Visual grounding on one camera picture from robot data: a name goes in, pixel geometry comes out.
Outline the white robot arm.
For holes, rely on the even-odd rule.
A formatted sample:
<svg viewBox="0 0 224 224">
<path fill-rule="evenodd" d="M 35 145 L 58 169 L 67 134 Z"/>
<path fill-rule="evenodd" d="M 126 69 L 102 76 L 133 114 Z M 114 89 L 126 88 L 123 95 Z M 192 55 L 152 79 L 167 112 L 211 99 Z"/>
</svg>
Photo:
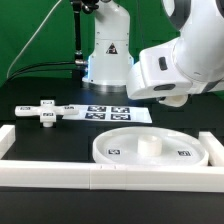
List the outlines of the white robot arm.
<svg viewBox="0 0 224 224">
<path fill-rule="evenodd" d="M 161 1 L 180 36 L 142 50 L 135 62 L 129 53 L 129 13 L 113 0 L 99 0 L 84 85 L 126 91 L 131 99 L 224 90 L 224 0 Z"/>
</svg>

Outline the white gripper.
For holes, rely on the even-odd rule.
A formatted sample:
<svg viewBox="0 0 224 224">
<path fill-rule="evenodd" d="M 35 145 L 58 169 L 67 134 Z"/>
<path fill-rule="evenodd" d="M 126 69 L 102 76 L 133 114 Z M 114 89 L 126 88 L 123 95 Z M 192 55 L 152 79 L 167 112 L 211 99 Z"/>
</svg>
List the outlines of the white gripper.
<svg viewBox="0 0 224 224">
<path fill-rule="evenodd" d="M 174 60 L 178 39 L 144 49 L 127 77 L 127 95 L 132 100 L 193 94 L 194 84 Z"/>
</svg>

